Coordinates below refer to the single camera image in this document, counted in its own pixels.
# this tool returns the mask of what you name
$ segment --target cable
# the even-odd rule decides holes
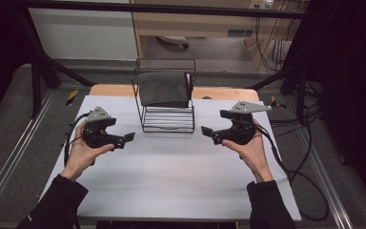
[[[287,55],[287,53],[285,52],[285,48],[287,46],[287,43],[289,42],[288,37],[290,36],[291,27],[293,26],[295,21],[296,20],[294,19],[290,20],[287,25],[287,30],[283,33],[281,39],[274,41],[272,51],[270,52],[270,58],[274,62],[274,69],[276,72],[278,71],[277,66],[279,65],[279,69],[281,70],[282,65],[284,64],[285,57]]]
[[[243,46],[243,48],[245,49],[245,50],[252,50],[254,47],[256,47],[256,45],[257,45],[257,43],[258,43],[258,41],[256,40],[256,42],[254,43],[254,45],[253,46],[251,46],[250,48],[248,48],[248,47],[246,47],[246,44],[245,44],[245,34],[246,34],[246,32],[248,31],[248,24],[249,24],[249,21],[251,20],[251,18],[250,17],[248,17],[248,20],[246,21],[246,26],[245,26],[245,31],[243,32],[243,35],[242,35],[242,46]]]
[[[71,140],[71,133],[73,132],[73,129],[75,129],[76,125],[78,124],[79,120],[82,119],[83,117],[88,116],[90,113],[85,113],[80,115],[79,117],[76,118],[76,120],[73,122],[70,132],[68,133],[67,136],[67,142],[65,143],[65,147],[64,147],[64,166],[67,165],[68,162],[68,158],[70,157],[70,146],[71,143],[73,143],[75,141],[75,139],[73,141],[70,142]]]
[[[263,63],[263,66],[266,68],[266,70],[270,70],[270,71],[274,71],[275,69],[273,69],[268,61],[266,60],[266,58],[264,57],[264,54],[263,54],[263,51],[261,50],[260,48],[260,43],[259,43],[259,38],[258,38],[258,30],[259,30],[259,27],[260,27],[260,18],[259,17],[256,17],[256,26],[255,26],[255,30],[256,30],[256,46],[257,46],[257,50],[260,54],[260,59],[261,59],[261,62]]]
[[[284,173],[287,176],[287,179],[290,180],[290,173],[288,172],[287,168],[285,167],[285,165],[281,161],[280,157],[278,156],[277,148],[275,147],[275,144],[273,143],[273,140],[270,137],[269,132],[264,127],[262,127],[260,125],[253,124],[251,126],[254,127],[256,130],[258,130],[260,133],[262,133],[264,136],[266,136],[267,139],[270,141],[275,161],[277,161],[280,168],[284,171]]]
[[[78,219],[78,215],[75,214],[75,219],[73,221],[74,225],[75,225],[75,229],[81,229],[81,225],[79,223],[79,219]]]
[[[299,213],[301,214],[302,217],[304,217],[306,219],[310,219],[310,220],[314,220],[314,221],[322,221],[322,220],[326,219],[329,216],[330,208],[329,208],[328,199],[326,199],[326,197],[324,196],[322,190],[318,187],[318,185],[316,185],[309,177],[307,177],[306,175],[304,175],[300,172],[301,168],[304,166],[305,162],[309,158],[309,155],[311,154],[313,138],[312,138],[312,131],[311,131],[310,124],[312,122],[314,122],[321,115],[320,109],[315,109],[315,110],[312,111],[312,109],[316,106],[317,106],[317,104],[314,104],[314,105],[310,106],[308,108],[307,113],[302,117],[298,117],[298,118],[294,118],[294,119],[286,119],[286,120],[272,120],[271,123],[272,123],[272,128],[273,127],[282,127],[282,126],[287,126],[287,125],[305,123],[305,125],[303,127],[307,128],[308,135],[309,135],[307,153],[302,158],[301,163],[296,167],[295,170],[287,171],[287,176],[289,177],[290,186],[292,186],[296,176],[301,176],[301,177],[304,177],[308,182],[310,182],[317,189],[317,191],[323,197],[323,201],[324,201],[324,205],[325,205],[325,212],[324,212],[323,216],[321,216],[321,217],[308,216],[307,214],[305,214],[301,210],[299,210]],[[299,129],[299,127],[295,128],[295,129],[292,129],[291,131],[288,131],[287,133],[292,132],[294,130],[298,130],[298,129]]]
[[[70,144],[72,144],[75,140],[77,140],[77,139],[79,139],[79,138],[82,138],[82,136],[80,136],[80,137],[76,137],[74,140],[72,140],[72,141],[70,142]]]
[[[299,0],[299,2],[301,2],[301,5],[299,6],[297,11],[300,11],[302,9],[302,7],[304,6],[304,2],[305,0]]]

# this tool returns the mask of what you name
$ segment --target black cable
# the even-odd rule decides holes
[[[274,61],[274,69],[276,72],[278,72],[277,65],[279,65],[279,69],[281,70],[282,65],[284,64],[285,56],[287,55],[284,53],[284,47],[286,42],[288,42],[288,37],[290,36],[291,27],[293,26],[294,21],[294,19],[290,20],[287,25],[287,30],[283,33],[281,39],[275,40],[273,43],[270,58]]]
[[[267,62],[266,58],[264,57],[264,54],[263,52],[261,51],[261,48],[260,48],[260,42],[259,42],[259,39],[258,39],[258,30],[259,30],[259,27],[260,27],[260,18],[259,17],[256,17],[256,25],[255,25],[255,30],[256,30],[256,47],[257,47],[257,50],[260,54],[260,59],[261,59],[261,62],[263,63],[264,67],[267,69],[267,70],[270,70],[270,71],[274,71],[275,69],[273,69],[269,63]]]
[[[299,129],[300,129],[299,127],[297,127],[297,128],[293,128],[293,129],[292,129],[292,130],[290,130],[290,131],[287,131],[287,132],[281,133],[281,134],[279,134],[279,135],[275,135],[274,137],[283,136],[283,135],[289,134],[289,133],[291,133],[291,132],[297,131],[297,130],[299,130]]]
[[[75,214],[75,219],[73,220],[73,223],[75,225],[75,229],[81,229],[81,225],[79,223],[78,216]]]
[[[280,166],[280,168],[284,171],[284,173],[287,176],[287,179],[290,180],[290,173],[288,172],[287,168],[285,167],[285,165],[283,164],[283,162],[281,161],[280,157],[278,156],[278,152],[277,152],[277,148],[275,147],[275,144],[273,143],[272,138],[270,137],[269,132],[262,126],[260,125],[256,125],[253,124],[252,125],[256,130],[258,130],[260,133],[262,133],[264,136],[267,137],[267,139],[270,141],[270,144],[272,146],[272,151],[273,151],[273,156],[275,158],[275,161],[277,161],[278,165]]]
[[[314,108],[315,106],[317,106],[317,104],[314,104],[311,107],[309,107],[307,113],[304,116],[302,116],[302,117],[295,118],[295,119],[287,119],[287,120],[276,120],[276,121],[273,121],[273,123],[274,124],[277,124],[277,125],[280,125],[280,126],[284,126],[284,125],[288,125],[288,124],[300,124],[300,123],[302,123],[302,122],[300,122],[300,120],[304,120],[305,121],[304,123],[306,123],[306,124],[303,127],[306,127],[307,128],[308,135],[309,135],[309,142],[308,142],[307,153],[303,157],[303,159],[302,159],[301,163],[298,165],[298,167],[294,171],[293,170],[287,171],[287,173],[288,173],[288,177],[289,177],[290,186],[292,186],[292,184],[293,184],[296,176],[302,176],[308,182],[310,182],[317,189],[317,191],[322,195],[323,201],[324,201],[324,204],[325,204],[325,213],[324,213],[324,215],[322,217],[311,217],[311,216],[308,216],[307,214],[303,213],[301,210],[299,210],[299,213],[301,214],[301,216],[304,217],[304,218],[306,218],[306,219],[310,219],[310,220],[314,220],[314,221],[322,221],[322,220],[326,219],[329,216],[330,209],[329,209],[328,199],[326,199],[326,197],[323,194],[322,190],[309,177],[307,177],[306,175],[304,175],[304,174],[302,174],[300,172],[301,168],[303,167],[303,165],[305,164],[305,162],[309,158],[309,155],[311,154],[311,148],[312,148],[312,140],[313,140],[313,138],[312,138],[312,131],[311,131],[310,124],[312,122],[314,122],[320,116],[320,109],[316,109],[314,111],[311,111],[311,109]]]
[[[68,136],[67,136],[67,142],[65,143],[65,147],[64,147],[64,166],[67,165],[68,158],[70,158],[70,146],[71,146],[70,140],[71,140],[71,134],[73,132],[73,129],[75,129],[75,127],[78,124],[78,122],[80,121],[80,119],[88,116],[89,114],[90,113],[85,113],[85,114],[80,115],[79,117],[76,118],[76,120],[73,122],[73,124],[71,126],[70,132],[68,133]]]
[[[317,191],[322,196],[323,201],[325,202],[325,213],[324,213],[324,215],[322,217],[314,218],[314,217],[311,217],[311,216],[306,215],[301,210],[299,210],[299,214],[301,214],[301,216],[302,217],[305,217],[306,219],[310,219],[310,220],[314,220],[314,221],[323,221],[325,218],[327,218],[329,216],[329,212],[330,212],[329,202],[328,202],[328,199],[326,199],[325,195],[323,194],[322,190],[319,188],[319,186],[317,186],[314,183],[314,181],[311,180],[308,176],[304,175],[303,173],[301,173],[299,171],[296,172],[296,171],[290,170],[289,173],[297,174],[297,175],[300,175],[300,176],[304,177],[308,182],[310,182],[317,189]]]
[[[70,145],[71,145],[71,144],[73,144],[73,142],[74,142],[75,140],[79,139],[79,138],[82,138],[82,136],[80,136],[80,137],[76,137],[74,140],[72,140],[72,141],[70,142]]]

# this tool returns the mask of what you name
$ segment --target black sleeve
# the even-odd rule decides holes
[[[257,184],[252,182],[247,189],[252,204],[252,229],[295,228],[274,180]]]
[[[88,190],[77,182],[57,176],[37,206],[16,229],[73,228],[76,211]]]

